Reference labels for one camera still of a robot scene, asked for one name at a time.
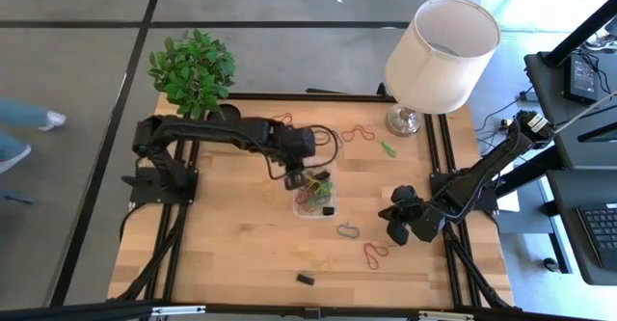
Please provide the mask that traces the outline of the black metal pole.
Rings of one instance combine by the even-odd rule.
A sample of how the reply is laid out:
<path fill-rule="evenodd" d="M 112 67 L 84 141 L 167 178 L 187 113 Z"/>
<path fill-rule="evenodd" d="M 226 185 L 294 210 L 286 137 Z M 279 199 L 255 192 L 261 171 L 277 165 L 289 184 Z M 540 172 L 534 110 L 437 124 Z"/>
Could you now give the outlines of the black metal pole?
<path fill-rule="evenodd" d="M 617 0 L 607 0 L 551 52 L 542 54 L 544 64 L 547 67 L 560 66 L 573 51 L 616 15 Z"/>

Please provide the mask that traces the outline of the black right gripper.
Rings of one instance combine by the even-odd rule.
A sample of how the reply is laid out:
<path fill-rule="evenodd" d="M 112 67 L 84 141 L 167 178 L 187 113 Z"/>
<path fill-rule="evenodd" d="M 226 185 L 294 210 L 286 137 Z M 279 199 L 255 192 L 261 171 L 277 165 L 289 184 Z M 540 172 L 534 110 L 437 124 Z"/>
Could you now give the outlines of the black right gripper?
<path fill-rule="evenodd" d="M 423 242 L 431 242 L 444 223 L 444 215 L 429 201 L 419 197 L 411 185 L 394 189 L 392 206 L 378 212 L 388 223 L 388 235 L 399 246 L 407 244 L 409 234 Z"/>

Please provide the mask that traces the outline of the black desk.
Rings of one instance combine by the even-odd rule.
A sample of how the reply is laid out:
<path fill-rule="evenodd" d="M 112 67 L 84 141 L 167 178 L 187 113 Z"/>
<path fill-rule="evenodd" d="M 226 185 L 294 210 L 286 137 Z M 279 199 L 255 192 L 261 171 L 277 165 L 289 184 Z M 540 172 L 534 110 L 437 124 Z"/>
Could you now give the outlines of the black desk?
<path fill-rule="evenodd" d="M 583 280 L 591 285 L 617 286 L 617 272 L 600 265 L 577 215 L 579 206 L 617 203 L 617 172 L 550 171 L 547 179 Z"/>
<path fill-rule="evenodd" d="M 600 143 L 609 143 L 617 147 L 617 56 L 601 54 L 598 58 L 600 71 L 607 75 L 608 90 L 615 96 L 560 131 L 555 137 L 559 144 L 597 147 Z M 539 54 L 527 55 L 524 61 L 544 115 L 556 127 L 565 125 L 592 106 L 564 96 L 574 84 L 568 62 L 564 67 L 547 67 Z"/>

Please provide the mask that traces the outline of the clear plastic bin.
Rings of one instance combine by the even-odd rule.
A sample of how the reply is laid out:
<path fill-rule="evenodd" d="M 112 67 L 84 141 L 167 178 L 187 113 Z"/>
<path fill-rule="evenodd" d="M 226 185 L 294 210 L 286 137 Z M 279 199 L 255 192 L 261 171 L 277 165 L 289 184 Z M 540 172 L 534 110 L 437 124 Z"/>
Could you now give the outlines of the clear plastic bin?
<path fill-rule="evenodd" d="M 316 220 L 316 219 L 330 219 L 333 218 L 334 216 L 336 216 L 338 214 L 338 203 L 337 203 L 337 178 L 338 178 L 338 165 L 336 164 L 336 162 L 330 163 L 326 166 L 322 166 L 322 167 L 318 167 L 315 169 L 306 169 L 303 171 L 303 174 L 305 175 L 306 179 L 308 179 L 309 177 L 314 177 L 317 173 L 327 170 L 330 172 L 331 176 L 329 177 L 329 179 L 331 180 L 332 184 L 333 184 L 333 188 L 332 188 L 332 197 L 330 199 L 330 201 L 324 205 L 319 205 L 314 211 L 312 212 L 306 212 L 303 209 L 301 209 L 296 203 L 295 203 L 295 197 L 297 196 L 297 193 L 300 190 L 303 190 L 302 188 L 296 189 L 293 191 L 292 193 L 292 210 L 294 212 L 294 214 L 301 219 L 312 219 L 312 220 Z M 330 206 L 330 207 L 334 207 L 335 208 L 335 214 L 332 216 L 324 216 L 322 213 L 322 208 L 326 207 L 326 206 Z"/>

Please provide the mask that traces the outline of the green plant in black pot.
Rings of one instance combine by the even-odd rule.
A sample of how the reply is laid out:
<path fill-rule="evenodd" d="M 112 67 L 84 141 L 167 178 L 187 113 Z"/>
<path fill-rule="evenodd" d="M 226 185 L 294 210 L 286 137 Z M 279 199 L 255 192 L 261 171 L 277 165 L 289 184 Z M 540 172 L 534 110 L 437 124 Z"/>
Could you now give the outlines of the green plant in black pot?
<path fill-rule="evenodd" d="M 199 29 L 181 38 L 167 37 L 162 51 L 148 55 L 148 75 L 156 91 L 165 95 L 181 116 L 193 119 L 223 111 L 234 85 L 235 57 L 220 40 Z"/>

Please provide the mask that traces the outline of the white paper sheet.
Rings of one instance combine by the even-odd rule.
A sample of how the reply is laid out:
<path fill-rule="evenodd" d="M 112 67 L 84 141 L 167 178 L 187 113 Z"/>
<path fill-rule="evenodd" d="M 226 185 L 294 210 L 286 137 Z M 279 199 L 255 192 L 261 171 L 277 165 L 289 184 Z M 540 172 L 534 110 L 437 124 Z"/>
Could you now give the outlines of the white paper sheet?
<path fill-rule="evenodd" d="M 499 212 L 519 212 L 520 204 L 517 192 L 511 192 L 496 200 L 497 209 Z"/>

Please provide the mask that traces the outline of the black aluminium frame rail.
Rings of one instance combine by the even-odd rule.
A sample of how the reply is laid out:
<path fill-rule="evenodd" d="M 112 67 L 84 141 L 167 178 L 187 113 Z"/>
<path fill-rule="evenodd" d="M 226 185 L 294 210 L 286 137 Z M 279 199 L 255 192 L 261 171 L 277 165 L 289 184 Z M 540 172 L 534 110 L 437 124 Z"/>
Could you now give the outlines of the black aluminium frame rail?
<path fill-rule="evenodd" d="M 179 139 L 176 142 L 175 149 L 174 149 L 174 159 L 179 161 L 182 164 L 184 164 L 184 160 L 183 160 L 183 155 L 184 155 L 184 150 L 185 150 L 184 145 L 185 145 L 185 141 L 183 139 Z M 156 235 L 155 244 L 154 244 L 155 254 L 160 249 L 165 237 L 167 236 L 169 226 L 170 226 L 169 222 L 170 222 L 173 207 L 174 206 L 170 203 L 164 203 L 162 206 L 159 226 L 158 226 L 157 235 Z M 155 288 L 156 288 L 156 282 L 157 282 L 157 277 L 158 277 L 158 272 L 159 272 L 159 266 L 160 264 L 157 263 L 153 267 L 151 274 L 147 279 L 147 283 L 145 285 L 145 290 L 144 290 L 145 299 L 148 299 L 148 300 L 152 299 L 155 295 Z"/>
<path fill-rule="evenodd" d="M 0 321 L 129 321 L 150 318 L 153 307 L 206 306 L 197 314 L 295 316 L 306 320 L 326 317 L 404 318 L 416 321 L 420 310 L 468 313 L 475 321 L 600 321 L 596 319 L 526 312 L 519 308 L 459 307 L 454 309 L 278 307 L 221 304 L 166 304 L 160 300 L 110 301 L 96 304 L 0 310 Z"/>
<path fill-rule="evenodd" d="M 330 93 L 230 93 L 229 100 L 281 100 L 281 101 L 341 101 L 394 103 L 391 96 L 377 94 L 330 94 Z"/>
<path fill-rule="evenodd" d="M 199 171 L 195 168 L 197 157 L 199 156 L 199 149 L 200 143 L 196 141 L 193 141 L 191 145 L 189 145 L 187 141 L 182 140 L 178 141 L 176 145 L 176 151 L 180 154 L 180 156 L 183 156 L 185 152 L 188 153 L 188 157 L 184 160 L 184 167 L 186 169 L 187 176 L 189 177 L 192 190 L 196 189 L 196 182 L 199 176 Z M 170 248 L 170 257 L 168 260 L 167 274 L 162 295 L 163 299 L 167 302 L 170 302 L 173 297 L 175 276 L 179 263 L 182 238 L 188 215 L 188 208 L 193 201 L 194 198 L 191 198 L 185 201 L 182 205 L 180 205 L 178 207 L 175 217 L 175 239 L 173 245 Z"/>
<path fill-rule="evenodd" d="M 457 169 L 456 169 L 456 164 L 455 164 L 453 146 L 452 146 L 451 139 L 450 139 L 447 117 L 445 114 L 440 114 L 438 115 L 438 119 L 440 122 L 443 149 L 445 153 L 445 160 L 446 160 L 446 164 L 448 167 L 448 171 L 451 174 L 454 174 L 457 171 Z M 472 251 L 471 251 L 471 246 L 470 246 L 470 241 L 469 241 L 469 231 L 468 231 L 468 226 L 467 226 L 467 222 L 465 219 L 463 219 L 458 224 L 458 233 L 459 233 L 459 241 L 463 248 L 463 252 L 467 254 L 470 259 L 472 259 Z M 482 299 L 481 299 L 481 294 L 480 294 L 478 285 L 475 282 L 473 275 L 469 272 L 469 270 L 467 270 L 467 275 L 468 275 L 468 283 L 469 283 L 470 302 L 474 307 L 481 307 Z"/>
<path fill-rule="evenodd" d="M 431 115 L 428 115 L 428 114 L 424 114 L 423 117 L 424 117 L 424 123 L 426 125 L 426 134 L 427 134 L 427 139 L 428 139 L 428 146 L 429 146 L 430 159 L 431 159 L 431 165 L 432 165 L 432 172 L 429 176 L 431 193 L 435 195 L 437 192 L 437 181 L 435 180 L 435 177 L 441 173 L 441 162 L 440 162 L 440 156 L 438 152 L 433 118 Z M 450 291 L 452 295 L 452 301 L 453 301 L 453 305 L 455 307 L 458 307 L 459 305 L 462 304 L 463 300 L 462 300 L 462 295 L 461 295 L 457 264 L 456 264 L 454 252 L 452 248 L 450 247 L 450 242 L 448 241 L 446 236 L 442 235 L 442 238 L 443 238 L 445 259 L 446 259 L 446 265 L 447 265 L 447 274 L 448 274 L 448 280 L 449 280 L 449 285 L 450 285 Z"/>

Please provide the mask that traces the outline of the black keyboard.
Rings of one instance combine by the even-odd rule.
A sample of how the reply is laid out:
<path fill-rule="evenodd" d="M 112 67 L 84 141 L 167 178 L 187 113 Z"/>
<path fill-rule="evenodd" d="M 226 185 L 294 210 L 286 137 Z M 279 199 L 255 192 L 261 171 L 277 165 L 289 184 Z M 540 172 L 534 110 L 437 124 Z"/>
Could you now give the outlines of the black keyboard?
<path fill-rule="evenodd" d="M 579 206 L 577 215 L 600 265 L 617 272 L 617 203 Z"/>

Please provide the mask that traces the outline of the white shade silver table lamp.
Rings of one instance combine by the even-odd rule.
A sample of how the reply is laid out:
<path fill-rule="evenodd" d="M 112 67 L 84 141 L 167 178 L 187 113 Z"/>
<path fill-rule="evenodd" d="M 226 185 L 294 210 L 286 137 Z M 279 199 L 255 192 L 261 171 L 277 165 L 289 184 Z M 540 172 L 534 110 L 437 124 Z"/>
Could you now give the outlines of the white shade silver table lamp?
<path fill-rule="evenodd" d="M 385 88 L 396 103 L 386 115 L 394 135 L 419 130 L 419 114 L 451 113 L 469 99 L 500 44 L 493 15 L 471 0 L 428 0 L 389 55 Z"/>

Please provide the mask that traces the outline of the silver metal bracket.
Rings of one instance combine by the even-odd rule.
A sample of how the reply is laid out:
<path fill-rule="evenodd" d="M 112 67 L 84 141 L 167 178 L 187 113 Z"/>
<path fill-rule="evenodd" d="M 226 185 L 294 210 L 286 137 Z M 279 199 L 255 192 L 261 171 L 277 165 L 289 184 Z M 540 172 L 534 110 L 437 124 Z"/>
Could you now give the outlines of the silver metal bracket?
<path fill-rule="evenodd" d="M 420 310 L 416 321 L 475 321 L 475 319 L 472 314 L 468 313 Z"/>
<path fill-rule="evenodd" d="M 206 306 L 167 306 L 153 307 L 151 317 L 163 317 L 186 314 L 201 314 L 206 312 Z"/>

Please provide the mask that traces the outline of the black desk leg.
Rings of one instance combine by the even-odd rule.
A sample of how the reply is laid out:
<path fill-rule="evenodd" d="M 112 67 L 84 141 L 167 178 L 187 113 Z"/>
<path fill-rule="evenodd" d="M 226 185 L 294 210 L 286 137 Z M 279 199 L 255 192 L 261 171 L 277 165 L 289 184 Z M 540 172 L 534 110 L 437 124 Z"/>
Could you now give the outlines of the black desk leg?
<path fill-rule="evenodd" d="M 511 172 L 505 174 L 496 187 L 496 197 L 499 199 L 520 187 L 535 181 L 548 171 L 569 170 L 556 149 L 548 149 L 527 160 Z"/>

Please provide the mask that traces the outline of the yellow rubber band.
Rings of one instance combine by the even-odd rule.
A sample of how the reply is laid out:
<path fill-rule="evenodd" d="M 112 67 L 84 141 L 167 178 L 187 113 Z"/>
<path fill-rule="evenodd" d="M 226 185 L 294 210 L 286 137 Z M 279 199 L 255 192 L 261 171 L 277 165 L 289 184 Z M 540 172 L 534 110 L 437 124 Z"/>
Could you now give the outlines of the yellow rubber band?
<path fill-rule="evenodd" d="M 311 251 L 300 250 L 294 252 L 293 255 L 308 262 L 319 273 L 326 274 L 332 271 L 332 262 L 328 258 L 320 258 Z"/>
<path fill-rule="evenodd" d="M 331 193 L 332 188 L 333 184 L 329 178 L 326 180 L 317 180 L 314 177 L 309 177 L 306 185 L 303 187 L 303 190 L 314 193 Z"/>

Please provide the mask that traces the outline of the black labelled device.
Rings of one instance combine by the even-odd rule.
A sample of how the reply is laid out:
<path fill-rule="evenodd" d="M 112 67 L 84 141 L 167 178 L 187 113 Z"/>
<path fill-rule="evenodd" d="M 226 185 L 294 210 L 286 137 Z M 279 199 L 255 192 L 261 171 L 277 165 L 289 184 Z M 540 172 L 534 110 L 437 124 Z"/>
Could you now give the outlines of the black labelled device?
<path fill-rule="evenodd" d="M 599 80 L 592 59 L 585 54 L 572 54 L 565 70 L 565 99 L 591 105 L 599 99 Z"/>

